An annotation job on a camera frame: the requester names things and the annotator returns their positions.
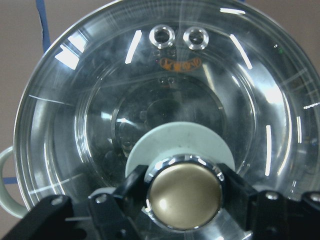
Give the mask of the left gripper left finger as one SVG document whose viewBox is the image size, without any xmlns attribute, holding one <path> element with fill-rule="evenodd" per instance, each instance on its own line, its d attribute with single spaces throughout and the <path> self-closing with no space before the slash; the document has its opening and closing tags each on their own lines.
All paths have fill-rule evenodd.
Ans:
<svg viewBox="0 0 320 240">
<path fill-rule="evenodd" d="M 88 201 L 99 240 L 141 240 L 134 219 L 145 205 L 147 165 L 138 165 L 112 193 L 97 193 Z"/>
</svg>

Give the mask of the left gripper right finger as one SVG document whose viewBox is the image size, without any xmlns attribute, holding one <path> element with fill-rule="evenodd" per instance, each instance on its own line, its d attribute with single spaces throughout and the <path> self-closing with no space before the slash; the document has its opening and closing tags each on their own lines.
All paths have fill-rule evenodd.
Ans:
<svg viewBox="0 0 320 240">
<path fill-rule="evenodd" d="M 257 191 L 224 163 L 223 207 L 245 232 L 281 232 L 283 196 L 272 190 Z"/>
</svg>

